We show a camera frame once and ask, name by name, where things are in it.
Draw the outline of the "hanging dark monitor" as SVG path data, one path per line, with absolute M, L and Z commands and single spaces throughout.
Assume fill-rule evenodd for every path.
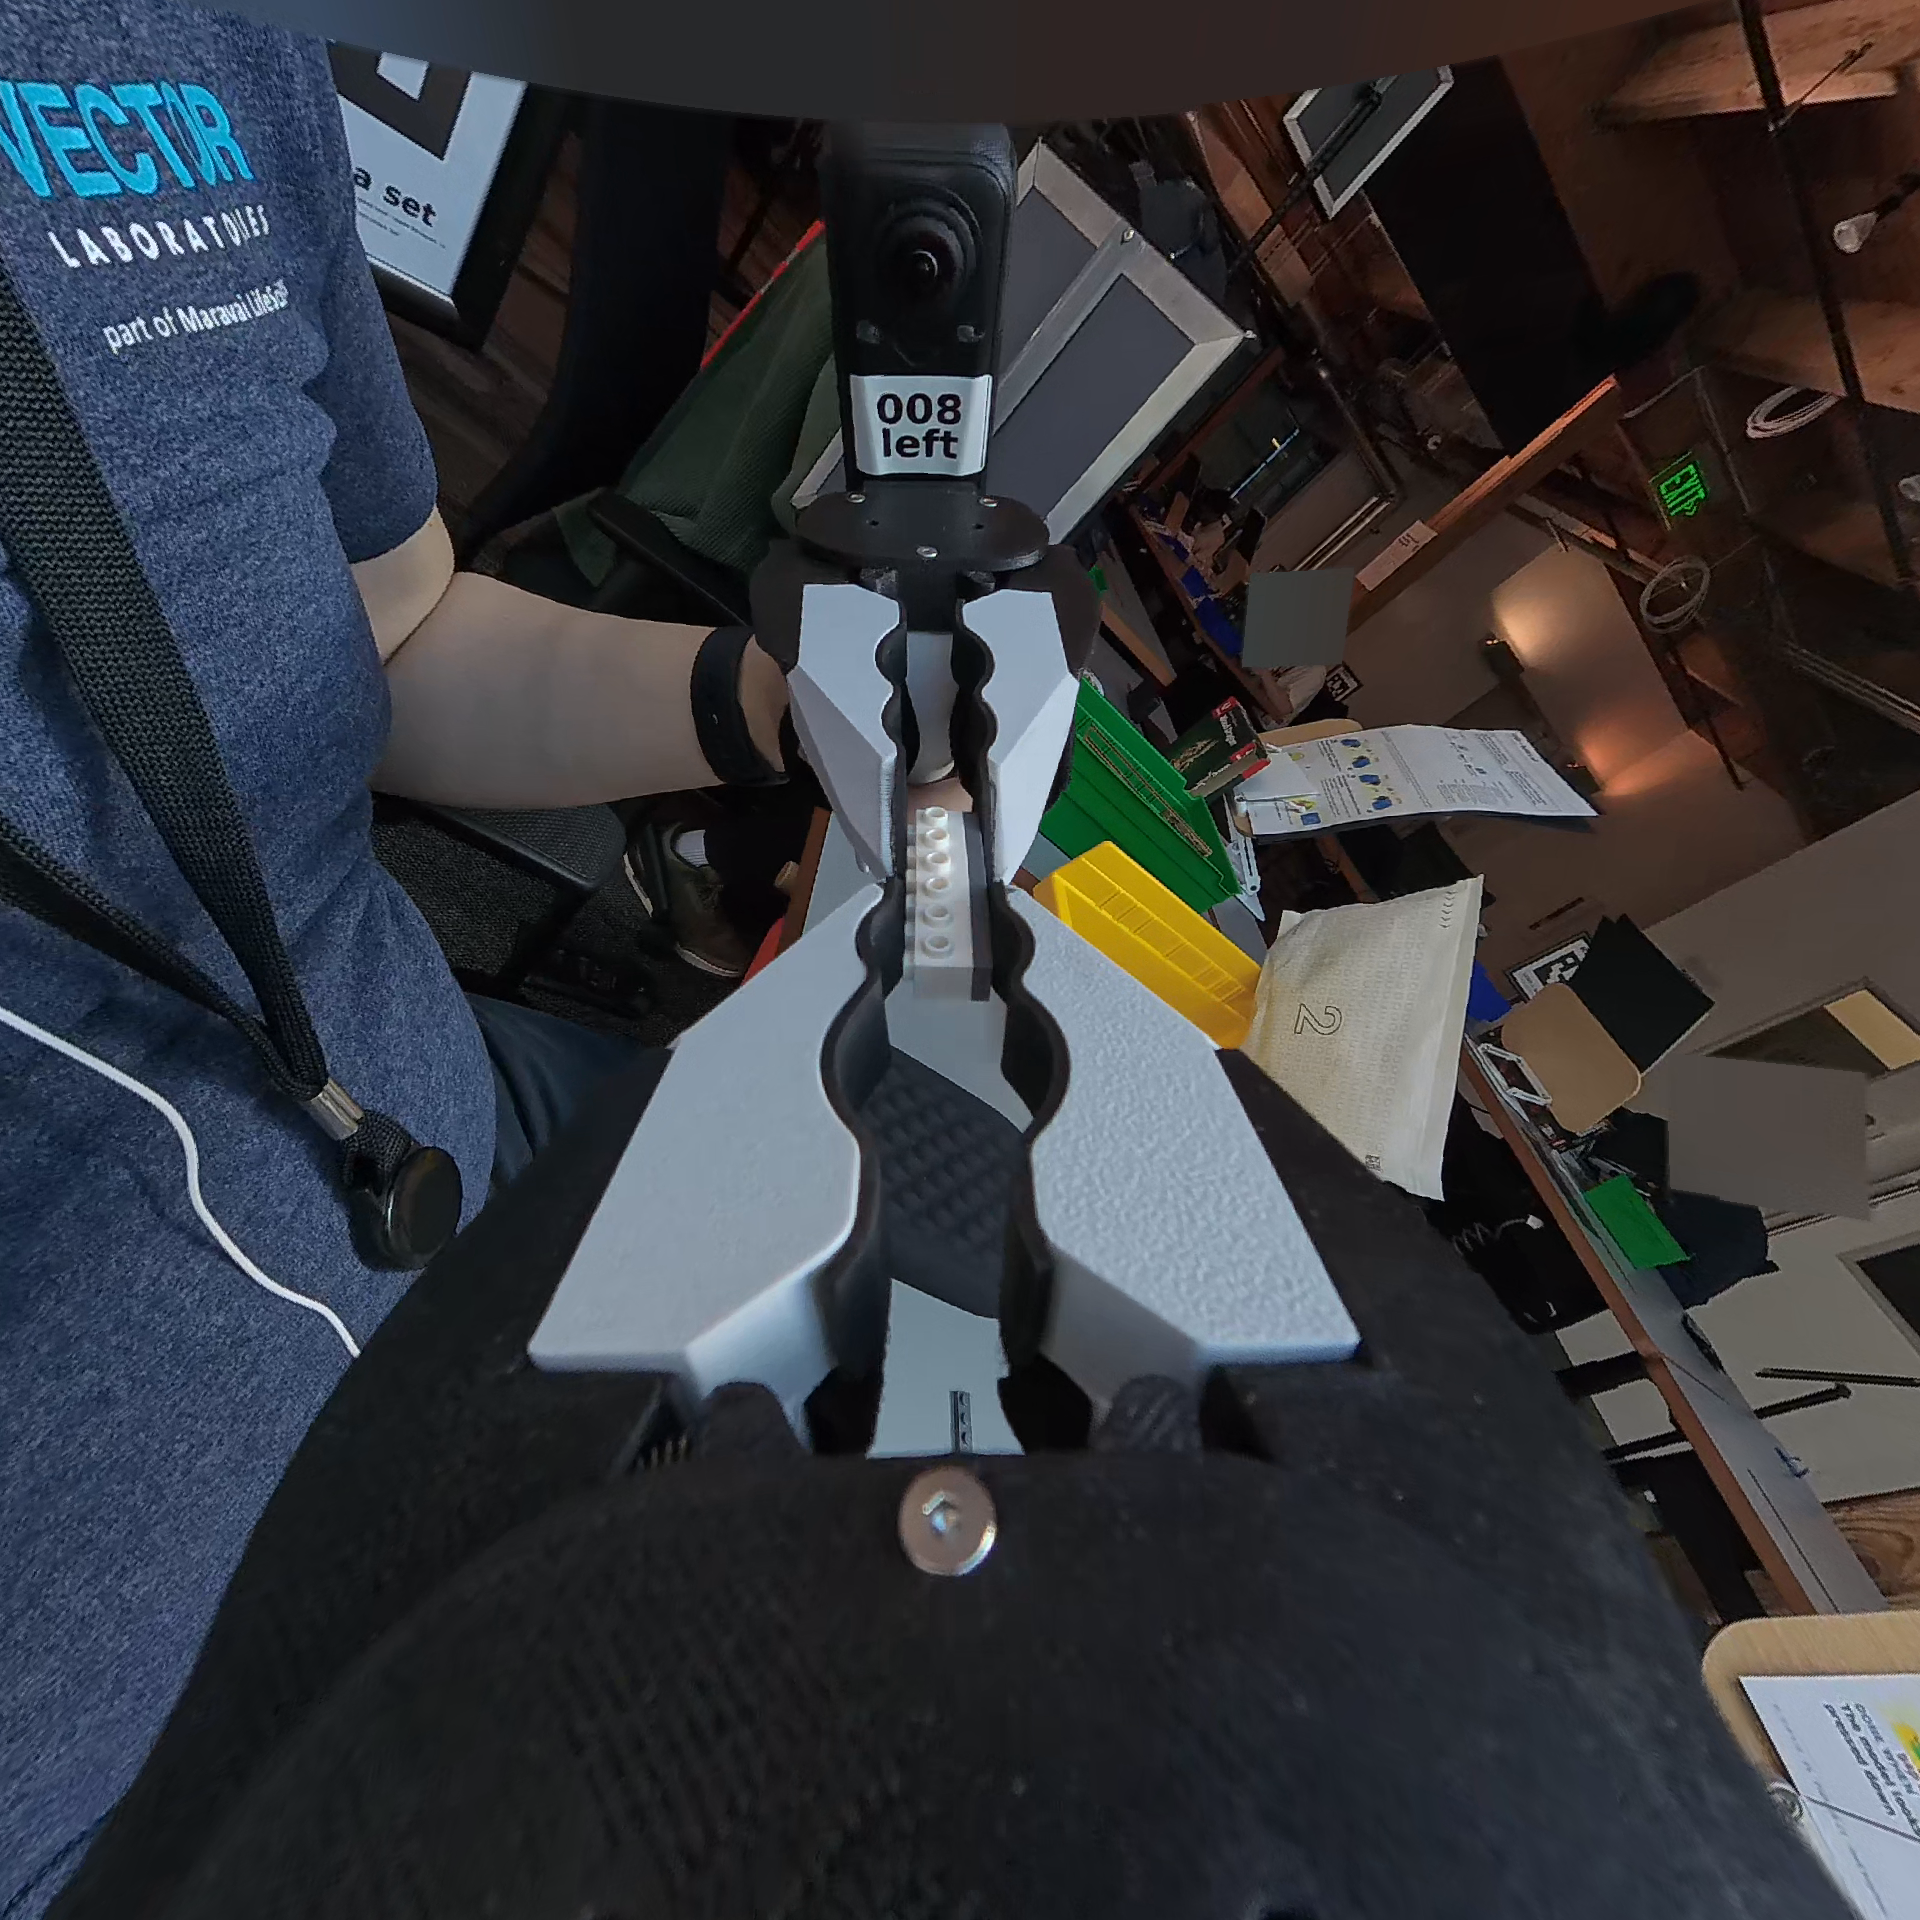
M 1339 214 L 1454 85 L 1450 63 L 1309 88 L 1281 128 L 1324 216 Z

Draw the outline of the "person's shoe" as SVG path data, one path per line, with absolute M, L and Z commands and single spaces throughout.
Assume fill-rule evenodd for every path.
M 736 980 L 755 945 L 727 906 L 727 878 L 712 859 L 712 832 L 686 813 L 657 813 L 628 831 L 623 874 L 648 922 L 689 967 Z

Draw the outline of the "operator in blue shirt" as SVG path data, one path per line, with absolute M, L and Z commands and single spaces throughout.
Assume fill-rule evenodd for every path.
M 370 841 L 391 703 L 350 565 L 438 498 L 315 40 L 3 4 L 3 258 L 178 635 L 331 1069 L 493 1169 L 493 1069 Z M 168 1123 L 3 1031 L 3 1915 L 157 1742 L 348 1367 L 204 1233 Z

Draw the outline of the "printed instruction sheet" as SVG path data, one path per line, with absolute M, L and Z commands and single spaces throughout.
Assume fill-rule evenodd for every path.
M 1804 1828 L 1866 1918 L 1918 1915 L 1918 1676 L 1749 1676 Z

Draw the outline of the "white lego brick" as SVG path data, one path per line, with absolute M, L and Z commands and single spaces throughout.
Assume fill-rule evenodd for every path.
M 919 996 L 986 1000 L 991 864 L 968 811 L 919 807 L 909 839 L 902 972 Z

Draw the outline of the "small wooden board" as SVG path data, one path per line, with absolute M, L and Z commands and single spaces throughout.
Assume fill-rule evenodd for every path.
M 1572 1137 L 1600 1128 L 1644 1085 L 1641 1069 L 1568 980 L 1514 1006 L 1500 1046 L 1523 1064 L 1554 1121 Z

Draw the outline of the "green lego plate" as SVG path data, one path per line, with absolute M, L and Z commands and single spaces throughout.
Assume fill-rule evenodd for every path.
M 1581 1201 L 1631 1270 L 1660 1270 L 1692 1259 L 1629 1175 L 1618 1173 L 1584 1189 Z

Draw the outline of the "white paper bag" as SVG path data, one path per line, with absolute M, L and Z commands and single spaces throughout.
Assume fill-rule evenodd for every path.
M 1442 1197 L 1481 880 L 1288 910 L 1242 1050 L 1381 1181 Z

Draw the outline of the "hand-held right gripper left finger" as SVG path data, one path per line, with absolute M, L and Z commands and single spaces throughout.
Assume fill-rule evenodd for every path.
M 538 1330 L 548 1373 L 730 1381 L 796 1418 L 875 1379 L 888 1280 L 858 1105 L 885 1071 L 900 887 L 860 885 L 670 1050 Z

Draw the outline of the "long wooden table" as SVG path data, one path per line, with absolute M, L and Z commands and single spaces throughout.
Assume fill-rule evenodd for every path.
M 1569 1238 L 1781 1604 L 1798 1616 L 1884 1611 L 1887 1600 L 1812 1491 L 1810 1480 L 1792 1466 L 1733 1379 L 1684 1330 L 1681 1307 L 1668 1284 L 1654 1270 L 1631 1267 L 1610 1241 L 1562 1159 L 1541 1143 L 1523 1105 L 1504 1080 L 1487 1071 L 1471 1041 L 1461 1045 L 1461 1081 L 1474 1089 Z

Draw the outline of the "black wristband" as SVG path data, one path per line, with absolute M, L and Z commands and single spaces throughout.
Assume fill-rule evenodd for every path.
M 789 684 L 745 627 L 707 633 L 689 672 L 689 710 L 709 773 L 727 787 L 789 780 Z

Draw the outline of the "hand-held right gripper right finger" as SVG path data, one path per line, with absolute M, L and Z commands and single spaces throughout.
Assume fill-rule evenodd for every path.
M 1226 1058 L 1022 891 L 995 891 L 1001 1071 L 1029 1108 L 999 1337 L 1096 1406 L 1148 1376 L 1346 1362 L 1360 1333 Z

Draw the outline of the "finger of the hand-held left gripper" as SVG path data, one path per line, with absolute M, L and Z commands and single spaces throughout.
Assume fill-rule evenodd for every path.
M 1067 750 L 1079 680 L 1047 593 L 988 593 L 956 610 L 951 744 L 988 878 L 1023 864 Z
M 801 746 L 860 871 L 892 882 L 904 857 L 911 768 L 899 604 L 857 585 L 805 585 L 786 683 Z

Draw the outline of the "yellow plastic bin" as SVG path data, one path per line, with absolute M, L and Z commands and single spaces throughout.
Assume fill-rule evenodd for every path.
M 1244 1045 L 1261 963 L 1113 841 L 1044 876 L 1033 896 L 1216 1046 Z

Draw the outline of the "lego instruction booklet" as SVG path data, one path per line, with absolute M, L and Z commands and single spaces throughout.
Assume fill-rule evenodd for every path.
M 1235 784 L 1235 824 L 1252 836 L 1302 836 L 1468 814 L 1585 822 L 1596 807 L 1516 730 L 1360 728 L 1269 753 Z

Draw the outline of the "office chair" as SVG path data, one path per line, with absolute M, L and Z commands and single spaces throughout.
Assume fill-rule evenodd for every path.
M 457 808 L 394 794 L 373 800 L 376 850 L 469 936 L 488 963 L 457 963 L 476 994 L 526 1002 L 530 988 L 571 994 L 567 940 L 616 876 L 626 824 L 608 804 Z

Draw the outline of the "dark lego box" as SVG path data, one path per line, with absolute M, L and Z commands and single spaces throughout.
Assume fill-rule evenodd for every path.
M 1247 709 L 1226 698 L 1176 737 L 1170 764 L 1187 794 L 1203 800 L 1263 773 L 1269 753 Z

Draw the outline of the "green plastic bin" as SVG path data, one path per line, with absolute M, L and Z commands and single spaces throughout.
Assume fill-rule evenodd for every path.
M 1069 859 L 1113 842 L 1203 914 L 1239 895 L 1210 804 L 1187 792 L 1167 757 L 1092 677 L 1078 690 L 1069 780 L 1044 813 L 1041 834 Z

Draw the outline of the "dark green cloth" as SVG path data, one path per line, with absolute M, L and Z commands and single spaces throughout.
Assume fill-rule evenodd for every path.
M 676 540 L 751 573 L 837 432 L 828 243 L 810 226 L 732 321 L 615 493 Z

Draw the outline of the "person's leg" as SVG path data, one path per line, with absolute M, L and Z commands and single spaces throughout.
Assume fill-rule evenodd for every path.
M 493 1071 L 491 1193 L 510 1188 L 606 1081 L 653 1092 L 670 1050 L 493 994 L 466 994 Z

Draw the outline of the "grey framed monitor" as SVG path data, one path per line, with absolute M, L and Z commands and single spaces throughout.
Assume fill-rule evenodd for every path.
M 1137 220 L 1033 145 L 1017 173 L 984 491 L 1069 542 L 1245 341 Z

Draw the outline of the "framed marker sign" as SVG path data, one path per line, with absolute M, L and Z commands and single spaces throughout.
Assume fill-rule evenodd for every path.
M 443 59 L 329 43 L 356 232 L 388 309 L 486 341 L 558 139 L 542 88 Z

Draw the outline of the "person's left forearm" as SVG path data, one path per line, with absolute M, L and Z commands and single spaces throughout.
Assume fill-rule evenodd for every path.
M 718 782 L 691 706 L 705 628 L 457 571 L 438 511 L 350 577 L 391 697 L 370 787 L 438 807 L 565 808 Z

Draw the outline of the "black badge reel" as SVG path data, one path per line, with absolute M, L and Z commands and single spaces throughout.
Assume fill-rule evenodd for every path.
M 461 1225 L 457 1161 L 420 1143 L 397 1120 L 366 1110 L 341 1146 L 352 1247 L 364 1267 L 417 1274 Z

